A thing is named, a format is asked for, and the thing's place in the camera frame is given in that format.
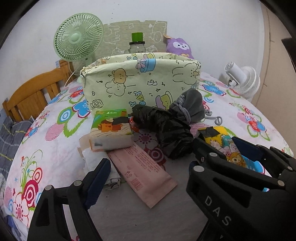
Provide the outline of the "clear cartoon plastic bag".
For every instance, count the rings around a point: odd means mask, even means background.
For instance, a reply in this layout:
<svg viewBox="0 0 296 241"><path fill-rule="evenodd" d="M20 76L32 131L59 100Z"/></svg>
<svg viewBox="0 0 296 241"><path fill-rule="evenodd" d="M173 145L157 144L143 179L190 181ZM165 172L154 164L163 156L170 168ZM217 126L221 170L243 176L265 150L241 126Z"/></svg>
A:
<svg viewBox="0 0 296 241"><path fill-rule="evenodd" d="M252 161L243 156L233 139L223 126L203 127L198 129L205 142L226 156L228 162L248 168L258 173L266 174L265 168L259 161Z"/></svg>

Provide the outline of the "black bag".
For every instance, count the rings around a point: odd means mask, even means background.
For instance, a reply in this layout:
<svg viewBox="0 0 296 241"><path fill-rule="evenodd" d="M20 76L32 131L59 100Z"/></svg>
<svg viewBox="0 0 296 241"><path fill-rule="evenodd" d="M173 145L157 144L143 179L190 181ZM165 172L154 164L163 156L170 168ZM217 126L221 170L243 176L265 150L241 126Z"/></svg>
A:
<svg viewBox="0 0 296 241"><path fill-rule="evenodd" d="M156 134L160 149L170 159L193 153L190 126L167 110L137 104L132 108L132 117L139 128Z"/></svg>

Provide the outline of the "grey drawstring pouch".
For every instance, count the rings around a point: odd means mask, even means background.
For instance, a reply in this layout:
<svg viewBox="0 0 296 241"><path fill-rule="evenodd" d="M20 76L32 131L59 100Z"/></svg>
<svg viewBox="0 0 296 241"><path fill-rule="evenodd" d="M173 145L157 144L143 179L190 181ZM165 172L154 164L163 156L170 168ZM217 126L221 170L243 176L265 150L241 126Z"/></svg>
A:
<svg viewBox="0 0 296 241"><path fill-rule="evenodd" d="M205 109L201 93L193 88L183 92L170 105L168 111L188 125L199 123L203 119L213 120L217 126L223 122L222 117L213 116L210 110Z"/></svg>

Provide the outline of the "pink paper packet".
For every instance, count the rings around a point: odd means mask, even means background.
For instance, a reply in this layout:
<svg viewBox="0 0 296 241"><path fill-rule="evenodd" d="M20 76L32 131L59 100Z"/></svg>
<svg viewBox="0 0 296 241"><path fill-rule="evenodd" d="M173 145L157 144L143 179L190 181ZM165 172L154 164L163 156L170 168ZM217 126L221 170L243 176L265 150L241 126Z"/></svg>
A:
<svg viewBox="0 0 296 241"><path fill-rule="evenodd" d="M112 150L108 156L137 196L153 208L177 182L137 144Z"/></svg>

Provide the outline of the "beige door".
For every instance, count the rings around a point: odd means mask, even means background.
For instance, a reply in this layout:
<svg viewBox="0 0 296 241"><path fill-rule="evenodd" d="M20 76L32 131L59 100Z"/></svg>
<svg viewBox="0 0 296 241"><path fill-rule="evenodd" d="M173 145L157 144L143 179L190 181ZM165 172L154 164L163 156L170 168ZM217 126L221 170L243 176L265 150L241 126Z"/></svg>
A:
<svg viewBox="0 0 296 241"><path fill-rule="evenodd" d="M263 4L261 9L264 22L261 85L252 104L295 152L295 69L282 42L291 35L272 11Z"/></svg>

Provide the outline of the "floral tablecloth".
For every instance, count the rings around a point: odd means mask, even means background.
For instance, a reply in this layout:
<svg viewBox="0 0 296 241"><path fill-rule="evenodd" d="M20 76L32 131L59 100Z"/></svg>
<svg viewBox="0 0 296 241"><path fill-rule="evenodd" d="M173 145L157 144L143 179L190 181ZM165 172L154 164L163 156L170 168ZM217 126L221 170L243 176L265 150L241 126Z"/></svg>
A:
<svg viewBox="0 0 296 241"><path fill-rule="evenodd" d="M205 108L222 117L230 136L293 155L293 149L273 124L224 83L202 73L199 92ZM84 178L85 161L78 152L79 140L90 132L92 122L82 86L72 82L24 134L1 191L1 207L19 240L28 236L46 185L64 187ZM177 186L153 208L148 208L127 183L104 190L90 209L100 235L104 240L196 240L206 217L186 192L192 158L170 160L153 133L136 130L133 137L177 181Z"/></svg>

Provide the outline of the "white crumpled cloth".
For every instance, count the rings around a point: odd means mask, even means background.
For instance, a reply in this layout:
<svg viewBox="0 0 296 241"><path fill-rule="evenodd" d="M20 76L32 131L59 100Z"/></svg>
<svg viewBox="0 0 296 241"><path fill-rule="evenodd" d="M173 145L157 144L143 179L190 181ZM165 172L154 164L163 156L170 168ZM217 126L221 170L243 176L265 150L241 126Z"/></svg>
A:
<svg viewBox="0 0 296 241"><path fill-rule="evenodd" d="M121 177L116 170L114 164L110 160L109 156L106 152L93 152L90 147L89 137L88 135L84 135L79 139L80 147L77 148L81 158L84 160L84 168L83 171L85 175L94 171L95 168L99 165L102 159L106 158L110 161L111 170L109 177L104 185L104 190L114 190L118 188L121 184Z"/></svg>

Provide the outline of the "white standing fan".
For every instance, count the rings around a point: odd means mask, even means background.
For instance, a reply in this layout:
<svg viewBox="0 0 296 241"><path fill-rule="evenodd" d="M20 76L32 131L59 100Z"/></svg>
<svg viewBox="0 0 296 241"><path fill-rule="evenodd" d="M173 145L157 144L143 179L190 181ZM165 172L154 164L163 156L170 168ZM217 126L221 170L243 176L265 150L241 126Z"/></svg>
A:
<svg viewBox="0 0 296 241"><path fill-rule="evenodd" d="M235 62L228 62L219 80L230 87L236 94L252 101L258 92L261 81L256 70L251 66L239 67Z"/></svg>

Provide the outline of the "grey plaid pillow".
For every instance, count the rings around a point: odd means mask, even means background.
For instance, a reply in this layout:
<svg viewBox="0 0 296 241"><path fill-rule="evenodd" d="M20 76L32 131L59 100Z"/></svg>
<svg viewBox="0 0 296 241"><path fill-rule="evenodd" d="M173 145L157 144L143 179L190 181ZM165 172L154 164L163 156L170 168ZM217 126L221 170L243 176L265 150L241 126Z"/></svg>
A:
<svg viewBox="0 0 296 241"><path fill-rule="evenodd" d="M14 122L7 116L1 126L1 174L7 179L13 159L25 136L25 133L32 125L33 119Z"/></svg>

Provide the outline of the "yellow cartoon fabric box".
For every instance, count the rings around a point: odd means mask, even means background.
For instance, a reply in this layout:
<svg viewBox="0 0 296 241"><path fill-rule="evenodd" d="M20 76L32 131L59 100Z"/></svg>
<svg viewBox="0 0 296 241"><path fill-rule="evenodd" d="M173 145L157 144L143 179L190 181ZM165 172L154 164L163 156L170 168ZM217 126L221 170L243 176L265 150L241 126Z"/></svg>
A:
<svg viewBox="0 0 296 241"><path fill-rule="evenodd" d="M198 89L201 63L172 53L146 52L100 58L80 71L92 112L137 105L169 109L190 88Z"/></svg>

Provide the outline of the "purple bunny plush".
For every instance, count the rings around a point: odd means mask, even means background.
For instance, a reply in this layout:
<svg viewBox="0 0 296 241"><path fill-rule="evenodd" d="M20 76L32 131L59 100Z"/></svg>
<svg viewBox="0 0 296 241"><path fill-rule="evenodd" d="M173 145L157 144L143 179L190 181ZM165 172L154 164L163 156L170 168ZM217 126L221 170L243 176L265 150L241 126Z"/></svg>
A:
<svg viewBox="0 0 296 241"><path fill-rule="evenodd" d="M166 52L194 59L191 47L184 39L173 38L167 35L164 38L166 39Z"/></svg>

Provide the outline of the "glass mason jar mug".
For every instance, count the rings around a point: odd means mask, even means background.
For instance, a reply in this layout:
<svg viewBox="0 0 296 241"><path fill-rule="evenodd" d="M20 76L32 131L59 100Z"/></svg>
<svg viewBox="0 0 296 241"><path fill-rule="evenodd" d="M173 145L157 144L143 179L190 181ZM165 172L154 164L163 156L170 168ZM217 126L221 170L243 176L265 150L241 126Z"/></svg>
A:
<svg viewBox="0 0 296 241"><path fill-rule="evenodd" d="M128 53L144 53L146 52L145 49L145 41L137 41L137 42L130 42Z"/></svg>

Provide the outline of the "green cup on jar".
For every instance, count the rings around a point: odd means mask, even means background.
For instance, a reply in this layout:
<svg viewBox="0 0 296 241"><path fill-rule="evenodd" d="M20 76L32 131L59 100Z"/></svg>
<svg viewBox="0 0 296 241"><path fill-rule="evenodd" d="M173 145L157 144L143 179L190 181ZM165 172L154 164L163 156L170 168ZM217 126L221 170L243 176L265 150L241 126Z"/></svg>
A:
<svg viewBox="0 0 296 241"><path fill-rule="evenodd" d="M142 42L144 40L142 32L132 33L132 42Z"/></svg>

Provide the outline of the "green patterned cardboard panel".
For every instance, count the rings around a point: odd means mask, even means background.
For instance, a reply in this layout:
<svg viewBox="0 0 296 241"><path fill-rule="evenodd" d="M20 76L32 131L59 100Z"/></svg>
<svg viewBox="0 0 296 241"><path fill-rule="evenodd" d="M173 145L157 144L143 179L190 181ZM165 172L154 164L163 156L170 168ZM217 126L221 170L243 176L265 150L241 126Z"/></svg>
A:
<svg viewBox="0 0 296 241"><path fill-rule="evenodd" d="M123 54L130 43L144 42L146 51L165 52L167 34L166 21L122 21L103 25L103 39L94 53L94 60Z"/></svg>

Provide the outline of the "green desk fan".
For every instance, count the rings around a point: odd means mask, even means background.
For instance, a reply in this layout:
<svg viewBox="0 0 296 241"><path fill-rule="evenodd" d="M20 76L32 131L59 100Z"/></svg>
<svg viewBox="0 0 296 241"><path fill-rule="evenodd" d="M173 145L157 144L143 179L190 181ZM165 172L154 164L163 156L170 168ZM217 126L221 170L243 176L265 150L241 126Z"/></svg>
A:
<svg viewBox="0 0 296 241"><path fill-rule="evenodd" d="M78 13L67 18L57 28L53 45L61 59L77 62L77 69L81 69L94 61L95 51L102 39L102 21L91 13Z"/></svg>

